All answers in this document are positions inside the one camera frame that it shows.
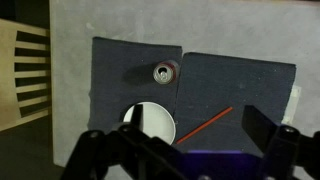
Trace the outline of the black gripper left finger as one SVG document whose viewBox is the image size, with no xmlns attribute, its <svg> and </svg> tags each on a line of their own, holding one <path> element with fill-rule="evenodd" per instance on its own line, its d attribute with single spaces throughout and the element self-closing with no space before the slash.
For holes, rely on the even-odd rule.
<svg viewBox="0 0 320 180">
<path fill-rule="evenodd" d="M 101 130 L 82 133 L 61 180 L 104 180 L 116 165 L 134 180 L 186 180 L 180 167 L 182 154 L 139 129 L 143 111 L 142 105 L 135 105 L 131 121 L 119 124 L 108 134 Z"/>
</svg>

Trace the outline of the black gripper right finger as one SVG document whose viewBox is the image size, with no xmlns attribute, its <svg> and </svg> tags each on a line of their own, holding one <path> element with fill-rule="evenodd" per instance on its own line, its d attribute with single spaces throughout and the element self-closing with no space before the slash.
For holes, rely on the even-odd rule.
<svg viewBox="0 0 320 180">
<path fill-rule="evenodd" d="M 289 125 L 277 125 L 252 105 L 244 107 L 242 128 L 263 153 L 258 177 L 264 180 L 298 180 L 294 167 L 302 167 L 320 180 L 320 131 L 312 137 Z"/>
</svg>

